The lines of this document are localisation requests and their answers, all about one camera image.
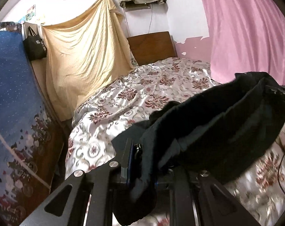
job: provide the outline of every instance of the satin bedspread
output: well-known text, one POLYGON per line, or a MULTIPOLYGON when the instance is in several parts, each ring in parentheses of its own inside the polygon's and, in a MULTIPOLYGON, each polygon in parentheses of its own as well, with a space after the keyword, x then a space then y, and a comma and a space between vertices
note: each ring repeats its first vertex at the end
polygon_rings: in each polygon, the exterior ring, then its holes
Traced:
MULTIPOLYGON (((147 120, 169 101, 184 102, 194 94, 217 85, 209 64, 169 58, 137 67, 83 103, 75 113, 69 137, 66 178, 75 170, 90 170, 115 156, 111 140, 133 123, 147 120)), ((285 196, 277 183, 277 169, 285 147, 285 125, 276 142, 237 180, 226 188, 262 226, 272 226, 285 209, 285 196)), ((280 169, 285 190, 285 159, 280 169)), ((154 212, 133 225, 168 226, 169 199, 159 197, 154 212)), ((113 217, 113 225, 119 225, 113 217)))

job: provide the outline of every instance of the white rope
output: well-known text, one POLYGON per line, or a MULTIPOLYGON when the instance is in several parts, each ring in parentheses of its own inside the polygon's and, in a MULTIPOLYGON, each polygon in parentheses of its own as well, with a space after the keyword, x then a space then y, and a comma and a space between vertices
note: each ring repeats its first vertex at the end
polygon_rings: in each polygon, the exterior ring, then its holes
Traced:
POLYGON ((19 157, 16 155, 14 150, 11 149, 11 147, 7 144, 7 142, 4 140, 2 135, 0 134, 0 141, 2 144, 6 147, 6 149, 12 154, 12 156, 20 163, 21 166, 23 166, 33 177, 35 177, 40 183, 42 183, 45 187, 50 189, 50 186, 43 180, 41 179, 36 173, 34 173, 19 157))
POLYGON ((122 9, 122 11, 124 12, 125 22, 126 22, 127 30, 128 30, 128 34, 129 34, 129 37, 130 37, 130 36, 131 36, 131 34, 130 34, 130 29, 129 29, 128 19, 127 19, 127 16, 126 16, 126 14, 125 14, 125 9, 122 9))

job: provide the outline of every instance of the pink wall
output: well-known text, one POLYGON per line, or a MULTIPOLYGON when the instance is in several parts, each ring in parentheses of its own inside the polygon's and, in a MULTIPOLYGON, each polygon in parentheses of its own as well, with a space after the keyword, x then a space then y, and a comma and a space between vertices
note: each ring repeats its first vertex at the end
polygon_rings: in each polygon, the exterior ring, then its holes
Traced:
POLYGON ((187 38, 185 43, 175 42, 175 48, 179 58, 211 61, 212 40, 210 37, 187 38))

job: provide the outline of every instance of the bed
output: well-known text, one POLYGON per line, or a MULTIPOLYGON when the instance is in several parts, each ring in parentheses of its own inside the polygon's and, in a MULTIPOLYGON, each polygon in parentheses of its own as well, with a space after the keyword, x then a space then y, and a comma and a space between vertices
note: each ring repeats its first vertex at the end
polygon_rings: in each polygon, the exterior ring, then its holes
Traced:
MULTIPOLYGON (((184 102, 218 84, 210 77, 209 63, 177 58, 167 32, 155 34, 129 38, 139 66, 99 90, 76 110, 65 160, 66 178, 76 170, 89 172, 111 160, 115 156, 111 140, 133 123, 147 120, 169 101, 184 102)), ((225 185, 263 226, 274 225, 285 209, 285 195, 277 182, 284 149, 285 125, 266 154, 225 185)), ((280 181, 285 190, 285 159, 280 181)), ((167 226, 168 208, 168 203, 158 203, 153 213, 133 225, 167 226)), ((114 216, 113 225, 119 225, 114 216)))

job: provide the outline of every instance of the black cloth bag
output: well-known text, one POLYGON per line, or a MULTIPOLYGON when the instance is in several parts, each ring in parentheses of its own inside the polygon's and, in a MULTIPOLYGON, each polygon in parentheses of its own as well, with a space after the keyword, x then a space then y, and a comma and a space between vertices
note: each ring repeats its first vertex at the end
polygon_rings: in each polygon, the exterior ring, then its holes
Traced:
POLYGON ((266 94, 265 86, 279 85, 266 72, 235 77, 184 103, 169 104, 112 140, 116 151, 124 149, 127 138, 143 149, 141 170, 132 188, 115 196, 113 213, 121 225, 130 225, 153 210, 154 181, 168 161, 195 172, 206 169, 225 184, 272 145, 285 122, 285 103, 266 94))
POLYGON ((28 37, 23 41, 24 49, 30 61, 45 58, 47 48, 41 37, 29 26, 28 37))

